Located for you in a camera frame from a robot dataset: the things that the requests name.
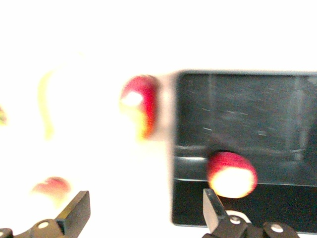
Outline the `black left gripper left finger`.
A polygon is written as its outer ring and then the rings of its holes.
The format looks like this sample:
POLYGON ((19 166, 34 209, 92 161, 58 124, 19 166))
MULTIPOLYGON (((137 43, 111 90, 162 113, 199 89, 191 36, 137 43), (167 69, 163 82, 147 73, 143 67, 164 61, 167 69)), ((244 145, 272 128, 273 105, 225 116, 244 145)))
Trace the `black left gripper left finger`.
POLYGON ((90 193, 80 191, 55 219, 37 222, 27 231, 14 235, 1 228, 2 238, 77 238, 90 218, 90 193))

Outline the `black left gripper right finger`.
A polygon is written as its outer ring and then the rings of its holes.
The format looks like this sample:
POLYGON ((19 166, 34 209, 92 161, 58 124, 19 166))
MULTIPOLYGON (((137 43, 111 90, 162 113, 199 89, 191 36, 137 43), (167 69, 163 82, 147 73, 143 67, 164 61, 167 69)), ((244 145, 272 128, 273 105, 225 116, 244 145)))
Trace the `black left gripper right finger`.
POLYGON ((225 210, 214 190, 203 190, 203 216, 209 232, 205 238, 296 238, 295 230, 280 222, 265 222, 261 228, 233 210, 225 210))

